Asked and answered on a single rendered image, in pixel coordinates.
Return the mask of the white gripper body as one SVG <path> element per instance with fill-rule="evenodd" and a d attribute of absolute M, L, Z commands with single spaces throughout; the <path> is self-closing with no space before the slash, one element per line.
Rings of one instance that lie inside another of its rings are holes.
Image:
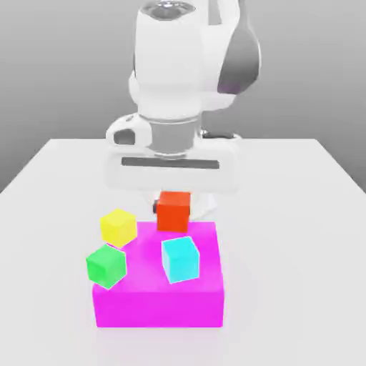
<path fill-rule="evenodd" d="M 115 189 L 232 192 L 239 186 L 239 161 L 230 154 L 162 159 L 114 153 L 105 159 L 104 178 Z"/>

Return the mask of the large magenta box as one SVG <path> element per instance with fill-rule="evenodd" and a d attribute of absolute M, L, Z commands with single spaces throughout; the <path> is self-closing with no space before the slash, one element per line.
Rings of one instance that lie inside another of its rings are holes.
<path fill-rule="evenodd" d="M 98 327 L 221 327 L 224 281 L 214 222 L 190 222 L 187 236 L 199 250 L 199 278 L 169 283 L 162 242 L 178 232 L 159 232 L 138 222 L 138 236 L 124 247 L 127 274 L 111 289 L 92 287 Z"/>

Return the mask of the small green cube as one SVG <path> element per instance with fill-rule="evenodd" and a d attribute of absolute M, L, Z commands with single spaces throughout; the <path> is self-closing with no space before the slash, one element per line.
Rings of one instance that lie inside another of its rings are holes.
<path fill-rule="evenodd" d="M 104 289 L 111 289 L 127 275 L 125 252 L 103 244 L 86 258 L 89 279 Z"/>

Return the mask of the small red cube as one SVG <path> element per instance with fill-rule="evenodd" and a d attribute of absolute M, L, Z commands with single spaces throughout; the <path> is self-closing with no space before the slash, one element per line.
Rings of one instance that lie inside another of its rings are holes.
<path fill-rule="evenodd" d="M 164 232 L 187 232 L 190 201 L 189 192 L 161 191 L 156 204 L 157 229 Z"/>

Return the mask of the small cyan cube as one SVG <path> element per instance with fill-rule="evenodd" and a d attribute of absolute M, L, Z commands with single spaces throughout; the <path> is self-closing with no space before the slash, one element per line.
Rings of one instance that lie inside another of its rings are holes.
<path fill-rule="evenodd" d="M 162 266 L 170 284 L 199 278 L 200 254 L 190 236 L 162 241 Z"/>

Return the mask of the small yellow cube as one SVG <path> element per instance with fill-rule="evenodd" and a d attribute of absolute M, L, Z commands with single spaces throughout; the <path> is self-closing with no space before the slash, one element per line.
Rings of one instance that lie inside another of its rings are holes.
<path fill-rule="evenodd" d="M 136 216 L 121 209 L 115 209 L 100 219 L 104 242 L 122 248 L 137 237 Z"/>

